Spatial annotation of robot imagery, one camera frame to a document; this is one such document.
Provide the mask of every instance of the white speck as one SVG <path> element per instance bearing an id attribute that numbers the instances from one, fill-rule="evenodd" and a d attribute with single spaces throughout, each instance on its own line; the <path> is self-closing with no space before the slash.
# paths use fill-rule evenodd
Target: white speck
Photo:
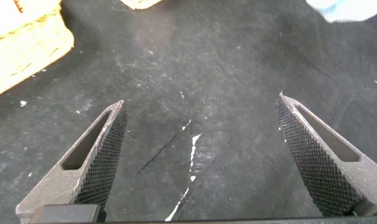
<path id="1" fill-rule="evenodd" d="M 191 158 L 190 158 L 190 160 L 191 160 L 191 164 L 190 164 L 190 172 L 191 172 L 191 168 L 192 168 L 193 165 L 194 165 L 194 161 L 193 161 L 193 159 L 194 159 L 194 154 L 195 154 L 195 150 L 196 150 L 195 143 L 196 143 L 197 140 L 201 137 L 201 135 L 202 135 L 202 133 L 199 134 L 199 135 L 197 135 L 197 136 L 194 136 L 194 137 L 193 137 L 193 146 L 191 147 Z"/>
<path id="2" fill-rule="evenodd" d="M 186 197 L 187 192 L 189 192 L 189 188 L 187 188 L 186 192 L 183 194 L 183 196 L 180 198 L 179 202 L 177 202 L 177 205 L 175 206 L 175 209 L 172 211 L 172 213 L 168 216 L 168 218 L 165 219 L 165 222 L 170 222 L 175 215 L 177 208 L 179 207 L 180 203 L 182 202 L 183 198 Z"/>
<path id="3" fill-rule="evenodd" d="M 0 166 L 0 172 L 2 172 L 4 169 L 6 169 L 7 167 L 7 164 L 6 163 L 1 163 L 1 166 Z"/>
<path id="4" fill-rule="evenodd" d="M 191 119 L 187 122 L 185 126 L 182 127 L 182 131 L 184 131 L 190 123 L 191 123 Z"/>
<path id="5" fill-rule="evenodd" d="M 26 101 L 24 101 L 24 100 L 20 101 L 20 106 L 21 107 L 25 107 L 26 105 L 27 105 Z"/>

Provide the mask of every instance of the white object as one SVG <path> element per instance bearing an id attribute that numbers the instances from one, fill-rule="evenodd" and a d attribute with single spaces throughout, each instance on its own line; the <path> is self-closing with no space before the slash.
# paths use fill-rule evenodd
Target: white object
<path id="1" fill-rule="evenodd" d="M 327 22 L 364 21 L 377 15 L 377 0 L 306 0 Z"/>

